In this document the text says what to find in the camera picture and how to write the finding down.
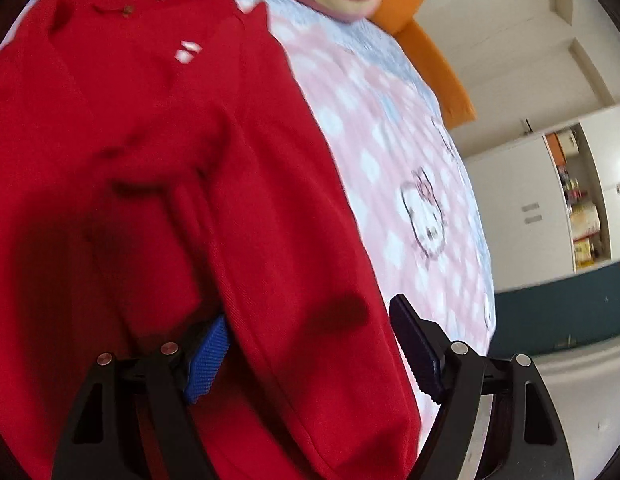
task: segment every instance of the orange sofa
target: orange sofa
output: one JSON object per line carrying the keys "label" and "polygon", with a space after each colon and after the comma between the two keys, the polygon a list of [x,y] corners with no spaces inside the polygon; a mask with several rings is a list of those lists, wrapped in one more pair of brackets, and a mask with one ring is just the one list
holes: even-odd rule
{"label": "orange sofa", "polygon": [[382,0],[370,20],[391,34],[426,84],[433,90],[449,130],[474,121],[476,110],[454,70],[425,31],[414,21],[424,0]]}

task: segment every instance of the blue gripper pad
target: blue gripper pad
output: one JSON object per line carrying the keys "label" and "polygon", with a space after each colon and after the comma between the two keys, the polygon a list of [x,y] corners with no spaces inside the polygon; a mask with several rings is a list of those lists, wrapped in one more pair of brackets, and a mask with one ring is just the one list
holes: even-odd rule
{"label": "blue gripper pad", "polygon": [[183,392],[188,404],[194,404],[199,396],[210,391],[229,346],[230,335],[225,316],[219,316],[189,362],[189,376]]}

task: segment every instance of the shelf item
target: shelf item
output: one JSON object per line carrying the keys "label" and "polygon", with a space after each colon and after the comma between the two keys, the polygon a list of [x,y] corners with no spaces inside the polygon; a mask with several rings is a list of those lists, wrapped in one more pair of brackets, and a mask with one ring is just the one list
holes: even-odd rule
{"label": "shelf item", "polygon": [[593,202],[573,205],[570,222],[572,225],[572,239],[575,242],[589,238],[601,231],[598,210]]}
{"label": "shelf item", "polygon": [[576,268],[583,269],[594,264],[594,245],[589,238],[574,242]]}
{"label": "shelf item", "polygon": [[578,155],[578,145],[576,137],[571,128],[564,128],[557,133],[558,143],[565,158]]}
{"label": "shelf item", "polygon": [[557,166],[558,178],[563,186],[563,195],[565,196],[565,202],[568,203],[568,210],[572,213],[572,206],[577,204],[588,195],[586,189],[582,189],[576,178],[571,178],[568,169],[565,166]]}
{"label": "shelf item", "polygon": [[548,147],[550,148],[550,154],[554,159],[556,166],[565,166],[565,155],[561,149],[560,142],[558,142],[557,134],[548,134],[545,136],[548,141]]}

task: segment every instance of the cabinet handle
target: cabinet handle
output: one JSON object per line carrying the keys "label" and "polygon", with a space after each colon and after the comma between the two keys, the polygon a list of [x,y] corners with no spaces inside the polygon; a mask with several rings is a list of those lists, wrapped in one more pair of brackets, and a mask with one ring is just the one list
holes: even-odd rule
{"label": "cabinet handle", "polygon": [[543,216],[542,215],[530,216],[529,218],[525,219],[525,223],[526,224],[533,224],[534,222],[540,222],[541,220],[543,220]]}
{"label": "cabinet handle", "polygon": [[528,205],[524,205],[521,208],[521,211],[523,211],[524,213],[527,213],[528,211],[533,211],[534,209],[538,209],[539,203],[538,202],[534,202],[533,204],[528,204]]}

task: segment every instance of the bed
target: bed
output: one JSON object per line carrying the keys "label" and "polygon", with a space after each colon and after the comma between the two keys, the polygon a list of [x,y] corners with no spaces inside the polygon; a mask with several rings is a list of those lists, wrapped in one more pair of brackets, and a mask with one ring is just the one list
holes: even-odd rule
{"label": "bed", "polygon": [[[247,11],[257,0],[236,1]],[[371,22],[344,25],[294,0],[266,1],[271,33],[329,144],[385,303],[404,293],[451,340],[486,354],[496,321],[490,256],[434,92]],[[423,445],[437,407],[412,385]]]}

